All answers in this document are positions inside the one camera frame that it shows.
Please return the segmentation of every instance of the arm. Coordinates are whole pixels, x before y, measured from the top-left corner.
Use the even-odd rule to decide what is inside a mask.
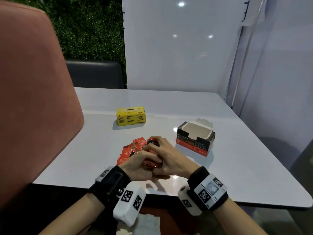
[[[145,170],[142,162],[146,158],[156,162],[162,160],[153,153],[140,151],[119,165],[131,181],[150,180],[155,177],[152,171]],[[104,210],[104,205],[91,193],[84,195],[59,217],[52,221],[39,235],[76,235],[86,230]]]
[[[148,144],[146,148],[157,152],[163,160],[163,166],[154,169],[154,174],[178,175],[189,179],[190,175],[200,167],[175,149],[166,138],[160,136],[152,138],[160,144],[160,147]],[[213,213],[227,235],[266,235],[264,230],[230,198]]]

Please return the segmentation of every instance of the green hedge wall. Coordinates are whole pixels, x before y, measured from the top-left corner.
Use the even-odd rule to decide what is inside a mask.
[[[113,60],[126,65],[121,0],[9,0],[46,12],[65,59]]]

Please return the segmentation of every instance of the person's right hand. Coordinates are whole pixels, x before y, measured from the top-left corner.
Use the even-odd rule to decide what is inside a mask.
[[[161,168],[153,169],[155,175],[177,175],[188,179],[200,167],[174,148],[166,138],[161,136],[152,136],[151,138],[157,141],[160,146],[149,143],[144,149],[155,151],[163,160]]]

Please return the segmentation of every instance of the tabletop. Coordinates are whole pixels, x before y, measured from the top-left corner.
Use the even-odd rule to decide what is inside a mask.
[[[89,188],[122,147],[135,138],[161,135],[191,160],[208,168],[236,202],[308,208],[312,197],[215,93],[75,88],[85,124],[34,181]],[[117,108],[144,106],[146,123],[117,126]],[[176,145],[176,130],[197,118],[213,123],[216,138],[207,157]],[[176,196],[185,178],[140,182],[147,193]]]

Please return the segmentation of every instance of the pink chair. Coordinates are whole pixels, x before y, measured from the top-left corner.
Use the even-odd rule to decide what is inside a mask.
[[[40,175],[83,124],[47,15],[0,1],[0,209]]]

